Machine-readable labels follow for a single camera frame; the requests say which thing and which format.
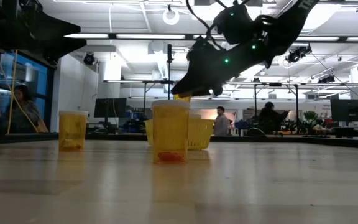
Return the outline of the long ceiling light strip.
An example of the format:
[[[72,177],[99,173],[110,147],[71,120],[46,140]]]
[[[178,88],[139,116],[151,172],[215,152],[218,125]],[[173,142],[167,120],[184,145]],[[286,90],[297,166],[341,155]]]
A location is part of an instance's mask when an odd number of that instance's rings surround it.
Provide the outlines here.
[[[116,34],[117,39],[185,39],[183,34]]]
[[[108,34],[70,34],[65,37],[75,39],[109,39]]]

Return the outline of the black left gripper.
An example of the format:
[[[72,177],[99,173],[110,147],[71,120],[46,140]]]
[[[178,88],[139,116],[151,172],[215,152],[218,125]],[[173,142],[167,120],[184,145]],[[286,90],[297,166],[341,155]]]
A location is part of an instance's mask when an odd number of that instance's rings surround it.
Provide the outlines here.
[[[0,0],[0,49],[38,52],[43,40],[51,40],[44,45],[44,59],[57,64],[66,54],[86,46],[85,39],[64,37],[80,32],[80,26],[44,13],[38,0]]]

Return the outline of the black tripod stand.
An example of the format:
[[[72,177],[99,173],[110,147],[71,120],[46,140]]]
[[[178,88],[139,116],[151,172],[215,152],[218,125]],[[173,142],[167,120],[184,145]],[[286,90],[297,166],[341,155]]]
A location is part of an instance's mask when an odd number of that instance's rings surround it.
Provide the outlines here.
[[[170,78],[170,67],[171,67],[171,63],[173,62],[173,56],[172,56],[172,44],[168,44],[167,45],[167,68],[168,68],[168,90],[167,90],[167,99],[170,99],[170,95],[171,95],[171,78]]]

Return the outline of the yellow plastic basket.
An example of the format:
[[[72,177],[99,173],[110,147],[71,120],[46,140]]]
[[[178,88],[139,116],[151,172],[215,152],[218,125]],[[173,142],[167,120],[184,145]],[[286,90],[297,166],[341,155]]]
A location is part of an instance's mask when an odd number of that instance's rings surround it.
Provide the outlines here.
[[[213,135],[214,120],[190,118],[188,128],[188,149],[202,150],[209,146]]]

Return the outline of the black aluminium station frame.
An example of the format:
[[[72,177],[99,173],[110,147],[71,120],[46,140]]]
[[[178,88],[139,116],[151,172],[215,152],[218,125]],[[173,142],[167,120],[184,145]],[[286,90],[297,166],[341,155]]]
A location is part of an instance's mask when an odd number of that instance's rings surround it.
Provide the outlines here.
[[[52,141],[57,140],[57,133],[46,134],[12,134],[0,136],[0,144],[19,143],[19,142],[37,142],[37,141]],[[147,137],[144,135],[86,135],[86,140],[101,140],[101,141],[146,141]],[[353,147],[358,148],[358,139],[344,139],[344,138],[315,138],[315,137],[239,137],[239,136],[211,136],[211,142],[262,142],[262,143],[303,143],[303,144],[317,144],[325,146],[337,147]]]

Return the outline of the black computer monitor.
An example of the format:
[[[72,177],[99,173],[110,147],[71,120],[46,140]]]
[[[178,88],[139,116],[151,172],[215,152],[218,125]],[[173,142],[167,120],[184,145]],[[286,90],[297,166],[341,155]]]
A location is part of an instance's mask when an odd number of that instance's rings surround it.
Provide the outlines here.
[[[106,123],[112,118],[116,125],[119,118],[126,117],[126,98],[97,98],[94,107],[94,117],[102,118]]]
[[[358,100],[331,99],[330,105],[333,121],[358,121]]]

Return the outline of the green potted plant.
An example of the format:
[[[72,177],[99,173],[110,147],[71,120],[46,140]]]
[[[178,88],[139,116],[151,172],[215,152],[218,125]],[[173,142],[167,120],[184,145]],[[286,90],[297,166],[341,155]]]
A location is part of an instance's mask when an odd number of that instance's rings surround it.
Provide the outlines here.
[[[318,114],[315,111],[305,111],[303,116],[307,122],[316,121],[318,119]]]

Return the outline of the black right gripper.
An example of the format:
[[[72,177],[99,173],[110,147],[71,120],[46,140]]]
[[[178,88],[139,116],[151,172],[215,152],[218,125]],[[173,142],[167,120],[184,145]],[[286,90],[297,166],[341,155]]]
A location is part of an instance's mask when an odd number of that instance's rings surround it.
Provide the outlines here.
[[[176,82],[171,93],[179,96],[206,96],[221,89],[225,81],[262,63],[267,48],[261,40],[251,40],[227,49],[217,49],[204,39],[197,40],[188,52],[188,71]]]

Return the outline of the black neighbouring station frame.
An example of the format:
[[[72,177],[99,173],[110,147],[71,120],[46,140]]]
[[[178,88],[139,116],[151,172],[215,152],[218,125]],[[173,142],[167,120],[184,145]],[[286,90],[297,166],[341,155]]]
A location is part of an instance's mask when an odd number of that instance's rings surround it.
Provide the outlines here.
[[[143,108],[142,108],[142,116],[145,117],[145,109],[146,109],[146,97],[147,92],[155,86],[155,84],[168,85],[168,89],[170,89],[170,85],[174,84],[173,80],[103,80],[103,83],[141,83],[144,86],[143,91]]]
[[[281,83],[281,82],[227,82],[227,84],[230,85],[250,85],[253,86],[254,89],[254,114],[257,115],[257,87],[259,85],[265,87],[273,87],[273,88],[279,88],[285,86],[290,92],[292,92],[295,95],[295,103],[296,103],[296,125],[299,126],[300,124],[300,115],[299,115],[299,97],[298,97],[298,87],[299,83]]]

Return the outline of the round black ceiling speaker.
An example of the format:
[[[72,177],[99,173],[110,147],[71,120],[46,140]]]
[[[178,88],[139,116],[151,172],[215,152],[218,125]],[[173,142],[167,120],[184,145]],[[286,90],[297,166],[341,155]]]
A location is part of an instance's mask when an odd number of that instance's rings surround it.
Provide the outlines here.
[[[96,63],[94,53],[93,52],[87,52],[86,55],[83,58],[83,62],[86,65],[94,65]]]

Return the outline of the amber pill bottle white cap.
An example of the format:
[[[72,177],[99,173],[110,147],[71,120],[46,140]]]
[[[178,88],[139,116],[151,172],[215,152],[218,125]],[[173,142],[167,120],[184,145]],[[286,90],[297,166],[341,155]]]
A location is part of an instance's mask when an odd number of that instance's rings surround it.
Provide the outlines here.
[[[60,151],[82,151],[85,148],[87,111],[61,110],[58,147]]]

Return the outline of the person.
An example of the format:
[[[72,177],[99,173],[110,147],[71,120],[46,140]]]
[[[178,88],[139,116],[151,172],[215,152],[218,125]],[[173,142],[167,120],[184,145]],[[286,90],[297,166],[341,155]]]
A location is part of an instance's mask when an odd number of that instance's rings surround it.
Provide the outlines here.
[[[229,134],[229,120],[224,112],[225,109],[222,106],[217,107],[217,117],[214,122],[215,136],[227,136]]]
[[[47,133],[41,113],[25,85],[14,87],[13,99],[0,110],[0,127],[4,133]]]
[[[259,129],[265,134],[273,134],[281,127],[281,123],[288,116],[288,111],[278,113],[274,110],[274,104],[267,102],[259,113],[258,125]]]

